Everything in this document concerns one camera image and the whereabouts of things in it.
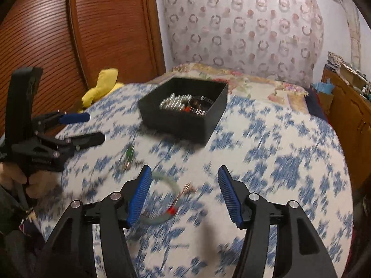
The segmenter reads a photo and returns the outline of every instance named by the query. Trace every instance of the silver bolt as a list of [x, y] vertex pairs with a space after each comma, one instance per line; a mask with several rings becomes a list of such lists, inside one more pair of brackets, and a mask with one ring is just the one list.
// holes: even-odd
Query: silver bolt
[[118, 200], [121, 197], [121, 194], [119, 192], [114, 192], [109, 197], [111, 200]]
[[257, 194], [257, 193], [250, 193], [250, 195], [249, 195], [249, 199], [250, 200], [259, 200], [259, 194]]
[[289, 205], [290, 205], [291, 208], [294, 208], [294, 209], [296, 209], [297, 207], [299, 207], [299, 204], [297, 203], [297, 201], [294, 201], [294, 200], [291, 200], [289, 202]]
[[72, 203], [71, 203], [71, 207], [72, 208], [78, 208], [80, 207], [81, 203], [79, 200], [74, 200]]

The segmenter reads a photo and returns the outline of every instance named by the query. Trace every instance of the dark blue fabric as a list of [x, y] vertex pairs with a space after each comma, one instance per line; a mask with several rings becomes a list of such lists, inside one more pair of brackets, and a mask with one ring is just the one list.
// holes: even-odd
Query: dark blue fabric
[[308, 92], [308, 95], [305, 97], [305, 102], [307, 103], [309, 114], [316, 116], [318, 118], [321, 118], [325, 120], [326, 122], [328, 122], [327, 117], [318, 102], [317, 94], [314, 92], [314, 90], [310, 88], [306, 90]]

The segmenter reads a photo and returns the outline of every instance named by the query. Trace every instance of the wooden cabinet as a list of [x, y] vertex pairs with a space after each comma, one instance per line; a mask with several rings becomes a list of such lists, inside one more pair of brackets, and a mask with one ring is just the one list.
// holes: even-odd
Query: wooden cabinet
[[348, 165], [352, 188], [371, 174], [371, 103], [336, 73], [323, 70], [322, 81], [335, 85], [329, 121], [336, 131]]

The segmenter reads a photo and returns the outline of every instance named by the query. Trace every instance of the white wall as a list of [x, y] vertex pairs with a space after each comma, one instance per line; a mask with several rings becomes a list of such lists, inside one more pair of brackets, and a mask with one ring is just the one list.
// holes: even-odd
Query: white wall
[[[347, 62], [351, 61], [351, 41], [346, 20], [345, 11], [338, 0], [317, 0], [320, 7], [325, 28], [323, 48], [318, 57], [313, 72], [313, 82], [322, 78], [323, 66], [327, 63], [329, 51], [343, 57]], [[167, 26], [164, 17], [164, 5], [162, 0], [157, 0], [158, 17], [160, 21], [161, 37], [165, 57], [166, 70], [174, 66], [172, 61]], [[364, 18], [360, 15], [361, 24], [361, 62], [363, 72], [371, 78], [371, 30]]]

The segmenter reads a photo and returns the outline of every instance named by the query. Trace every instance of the blue floral bedsheet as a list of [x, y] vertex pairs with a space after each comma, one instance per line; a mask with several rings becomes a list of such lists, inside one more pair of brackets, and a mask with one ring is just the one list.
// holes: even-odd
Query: blue floral bedsheet
[[[155, 85], [129, 84], [88, 109], [89, 122], [70, 125], [60, 137], [102, 131], [106, 141], [68, 160], [60, 188], [40, 202], [38, 219], [47, 239], [74, 199], [102, 200], [138, 176], [121, 174], [117, 163], [129, 141], [137, 158], [153, 171], [174, 176], [180, 187], [192, 182], [195, 195], [183, 199], [177, 215], [161, 226], [136, 224], [125, 231], [139, 277], [232, 277], [245, 231], [229, 218], [217, 171], [226, 165], [234, 179], [268, 201], [300, 202], [321, 236], [339, 277], [352, 236], [352, 197], [344, 155], [332, 127], [288, 108], [230, 95], [205, 147], [141, 126], [137, 101]], [[153, 183], [145, 212], [164, 212], [173, 200], [167, 185]], [[271, 227], [264, 277], [271, 277], [277, 229]], [[99, 226], [93, 228], [98, 277], [105, 277]]]

